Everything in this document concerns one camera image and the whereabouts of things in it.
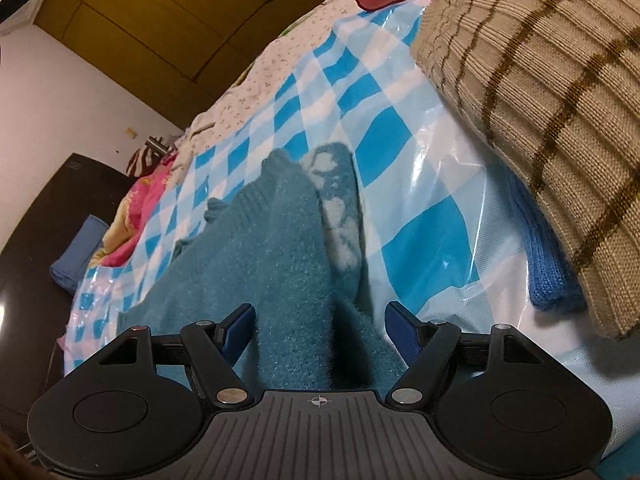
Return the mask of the blue folded knit garment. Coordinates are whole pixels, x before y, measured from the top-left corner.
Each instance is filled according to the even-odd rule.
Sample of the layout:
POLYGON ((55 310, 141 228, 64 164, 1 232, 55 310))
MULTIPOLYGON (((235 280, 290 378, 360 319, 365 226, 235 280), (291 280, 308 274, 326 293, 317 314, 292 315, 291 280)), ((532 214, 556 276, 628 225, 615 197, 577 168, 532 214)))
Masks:
POLYGON ((542 312, 585 311, 584 294, 555 232, 521 180, 508 167, 504 175, 510 206, 523 237, 530 302, 542 312))

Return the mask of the brown wooden wardrobe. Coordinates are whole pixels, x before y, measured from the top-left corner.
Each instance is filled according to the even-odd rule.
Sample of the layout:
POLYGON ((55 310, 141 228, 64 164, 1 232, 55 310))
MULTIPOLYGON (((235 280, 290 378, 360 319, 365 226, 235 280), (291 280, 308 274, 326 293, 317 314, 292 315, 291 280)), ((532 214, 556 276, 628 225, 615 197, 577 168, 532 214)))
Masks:
POLYGON ((44 0, 37 25, 184 129, 323 0, 44 0))

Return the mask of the teal knit sweater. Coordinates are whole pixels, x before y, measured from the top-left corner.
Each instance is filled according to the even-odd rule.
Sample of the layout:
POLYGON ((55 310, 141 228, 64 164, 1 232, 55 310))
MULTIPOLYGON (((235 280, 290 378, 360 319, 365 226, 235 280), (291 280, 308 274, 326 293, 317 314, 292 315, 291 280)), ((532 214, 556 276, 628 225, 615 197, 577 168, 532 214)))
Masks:
POLYGON ((235 370, 267 389, 387 391, 404 372, 397 352, 356 304, 362 277, 360 208, 344 144, 299 162, 271 152, 259 177, 230 200, 210 200, 205 226, 118 325, 177 333, 219 321, 241 304, 255 335, 235 370))

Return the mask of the red white striped cloth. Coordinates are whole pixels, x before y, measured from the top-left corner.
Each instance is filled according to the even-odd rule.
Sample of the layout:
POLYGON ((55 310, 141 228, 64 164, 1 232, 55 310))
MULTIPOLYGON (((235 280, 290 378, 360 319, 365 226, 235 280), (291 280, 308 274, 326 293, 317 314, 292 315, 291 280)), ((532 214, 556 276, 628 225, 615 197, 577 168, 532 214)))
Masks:
POLYGON ((159 166, 170 165, 177 155, 178 148, 175 144, 168 144, 164 140, 163 144, 170 147, 169 154, 164 158, 155 156, 144 145, 135 150, 129 159, 125 174, 130 178, 149 177, 159 166))

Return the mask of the floral white bed sheet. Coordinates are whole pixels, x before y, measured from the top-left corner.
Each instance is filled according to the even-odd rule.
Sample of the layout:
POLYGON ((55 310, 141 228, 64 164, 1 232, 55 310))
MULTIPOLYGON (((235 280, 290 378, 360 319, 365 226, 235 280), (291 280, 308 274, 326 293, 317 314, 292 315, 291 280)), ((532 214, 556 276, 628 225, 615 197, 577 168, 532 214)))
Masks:
POLYGON ((356 0, 326 0, 271 41, 214 105, 186 128, 171 177, 183 179, 196 155, 237 132, 274 96, 300 59, 328 39, 334 22, 358 12, 356 0))

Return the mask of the dark wooden headboard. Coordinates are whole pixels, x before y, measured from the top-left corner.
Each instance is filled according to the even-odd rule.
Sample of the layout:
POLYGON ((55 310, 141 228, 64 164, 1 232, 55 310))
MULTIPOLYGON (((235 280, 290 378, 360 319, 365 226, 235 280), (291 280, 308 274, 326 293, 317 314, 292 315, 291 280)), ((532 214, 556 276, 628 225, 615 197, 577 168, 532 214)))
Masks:
POLYGON ((134 180, 103 162, 70 155, 29 206, 1 252, 1 431, 28 443, 32 404, 63 376, 73 296, 50 265, 90 214, 110 223, 134 180))

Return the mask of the beige brown striped folded sweater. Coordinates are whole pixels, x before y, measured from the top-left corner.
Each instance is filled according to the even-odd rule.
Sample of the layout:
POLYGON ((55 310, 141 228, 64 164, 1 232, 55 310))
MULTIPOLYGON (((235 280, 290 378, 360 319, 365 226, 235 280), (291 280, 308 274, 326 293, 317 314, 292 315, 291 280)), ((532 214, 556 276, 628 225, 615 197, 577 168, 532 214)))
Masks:
POLYGON ((594 329, 639 328, 639 0, 432 0, 411 54, 526 186, 594 329))

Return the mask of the blue pillow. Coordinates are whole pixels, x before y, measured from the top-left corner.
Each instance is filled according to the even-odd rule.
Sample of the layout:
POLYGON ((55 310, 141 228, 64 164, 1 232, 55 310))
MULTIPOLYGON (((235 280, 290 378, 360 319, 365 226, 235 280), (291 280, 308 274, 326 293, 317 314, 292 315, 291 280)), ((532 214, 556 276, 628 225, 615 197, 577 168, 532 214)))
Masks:
POLYGON ((84 278, 94 253, 102 247, 102 238, 108 225, 90 214, 62 253, 50 265, 50 275, 58 287, 73 295, 84 278))

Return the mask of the pink yellow floral quilt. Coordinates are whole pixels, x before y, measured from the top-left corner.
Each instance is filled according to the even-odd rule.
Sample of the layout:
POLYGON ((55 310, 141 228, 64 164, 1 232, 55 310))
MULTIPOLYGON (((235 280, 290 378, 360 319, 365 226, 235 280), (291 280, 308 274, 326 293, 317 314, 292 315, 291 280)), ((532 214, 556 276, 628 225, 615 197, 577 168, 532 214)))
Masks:
POLYGON ((130 259, 156 204, 165 192, 176 156, 176 152, 170 153, 149 174, 137 178, 118 205, 116 216, 102 237, 101 246, 89 261, 89 268, 116 268, 130 259))

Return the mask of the blue white checkered plastic sheet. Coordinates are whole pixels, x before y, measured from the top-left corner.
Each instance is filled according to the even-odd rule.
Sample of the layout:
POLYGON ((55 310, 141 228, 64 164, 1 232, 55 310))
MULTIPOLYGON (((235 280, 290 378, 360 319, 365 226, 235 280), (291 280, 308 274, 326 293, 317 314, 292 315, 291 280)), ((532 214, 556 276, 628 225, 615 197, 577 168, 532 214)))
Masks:
POLYGON ((396 299, 469 332, 515 326, 602 396, 613 415, 611 450, 638 453, 639 341, 602 339, 585 313, 542 312, 530 301, 506 167, 456 124, 410 55, 425 7, 408 0, 336 21, 260 110, 194 157, 131 259, 91 270, 81 283, 66 370, 113 338, 119 313, 164 273, 178 240, 203 229, 209 198, 231 198, 276 148, 300 157, 338 141, 354 155, 374 315, 396 299))

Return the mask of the metal thermos bottle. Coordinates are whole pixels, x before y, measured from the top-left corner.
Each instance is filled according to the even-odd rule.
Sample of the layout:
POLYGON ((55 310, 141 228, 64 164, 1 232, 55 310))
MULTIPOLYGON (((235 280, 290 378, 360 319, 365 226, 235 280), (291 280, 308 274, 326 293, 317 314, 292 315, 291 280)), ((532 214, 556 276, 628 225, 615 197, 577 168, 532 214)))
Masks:
POLYGON ((148 136, 145 140, 144 146, 159 158, 166 157, 170 152, 170 147, 163 144, 163 140, 161 138, 154 138, 154 136, 148 136))

